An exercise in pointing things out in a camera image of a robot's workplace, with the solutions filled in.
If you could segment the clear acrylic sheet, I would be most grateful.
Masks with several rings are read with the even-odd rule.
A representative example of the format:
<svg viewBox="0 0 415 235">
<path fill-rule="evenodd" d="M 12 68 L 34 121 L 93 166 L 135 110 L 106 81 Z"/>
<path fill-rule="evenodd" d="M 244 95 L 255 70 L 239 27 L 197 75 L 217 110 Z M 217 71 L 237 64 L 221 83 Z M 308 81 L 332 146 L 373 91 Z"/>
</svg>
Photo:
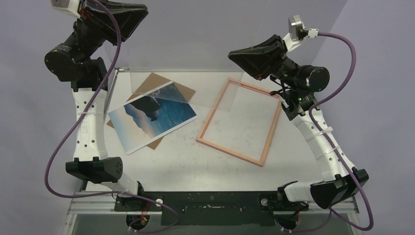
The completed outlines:
<svg viewBox="0 0 415 235">
<path fill-rule="evenodd" d="M 139 71 L 120 70 L 114 77 L 109 110 L 125 104 L 129 98 L 146 94 L 173 83 L 193 106 L 212 108 L 229 79 L 242 80 L 243 72 L 222 71 Z"/>
</svg>

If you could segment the pink wooden photo frame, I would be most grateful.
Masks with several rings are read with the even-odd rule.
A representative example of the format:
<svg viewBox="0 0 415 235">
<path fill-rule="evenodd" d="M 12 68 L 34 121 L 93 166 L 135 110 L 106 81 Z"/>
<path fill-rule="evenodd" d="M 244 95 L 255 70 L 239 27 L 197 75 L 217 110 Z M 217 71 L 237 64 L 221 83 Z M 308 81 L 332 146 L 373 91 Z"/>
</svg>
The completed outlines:
<svg viewBox="0 0 415 235">
<path fill-rule="evenodd" d="M 279 95 L 228 78 L 196 141 L 263 167 L 281 110 Z"/>
</svg>

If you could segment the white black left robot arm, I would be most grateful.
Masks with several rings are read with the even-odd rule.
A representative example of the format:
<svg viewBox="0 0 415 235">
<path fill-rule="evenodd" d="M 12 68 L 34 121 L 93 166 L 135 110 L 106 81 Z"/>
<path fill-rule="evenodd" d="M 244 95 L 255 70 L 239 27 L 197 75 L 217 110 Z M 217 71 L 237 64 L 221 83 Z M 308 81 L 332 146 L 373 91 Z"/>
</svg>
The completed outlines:
<svg viewBox="0 0 415 235">
<path fill-rule="evenodd" d="M 68 38 L 45 55 L 45 65 L 61 82 L 69 82 L 76 108 L 76 133 L 73 159 L 66 163 L 68 174 L 85 182 L 100 184 L 117 196 L 118 205 L 132 211 L 149 206 L 140 182 L 123 170 L 120 157 L 109 157 L 104 140 L 108 110 L 108 78 L 114 65 L 105 66 L 92 55 L 104 44 L 121 44 L 148 15 L 147 6 L 111 0 L 53 0 L 51 7 L 75 17 Z"/>
</svg>

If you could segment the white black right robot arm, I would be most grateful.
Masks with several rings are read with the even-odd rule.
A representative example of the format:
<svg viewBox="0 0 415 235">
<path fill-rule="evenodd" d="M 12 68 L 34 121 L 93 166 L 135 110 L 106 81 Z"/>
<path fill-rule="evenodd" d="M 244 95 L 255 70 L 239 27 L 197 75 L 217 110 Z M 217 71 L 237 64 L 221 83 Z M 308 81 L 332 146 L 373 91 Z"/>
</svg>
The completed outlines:
<svg viewBox="0 0 415 235">
<path fill-rule="evenodd" d="M 272 91 L 279 95 L 288 119 L 301 132 L 311 149 L 323 180 L 293 181 L 278 188 L 277 205 L 289 210 L 296 202 L 313 202 L 328 209 L 355 196 L 369 179 L 364 169 L 358 169 L 342 152 L 325 123 L 315 93 L 324 90 L 330 80 L 324 67 L 299 65 L 288 57 L 288 43 L 273 35 L 254 47 L 231 51 L 228 57 L 256 80 L 265 78 L 279 83 Z"/>
</svg>

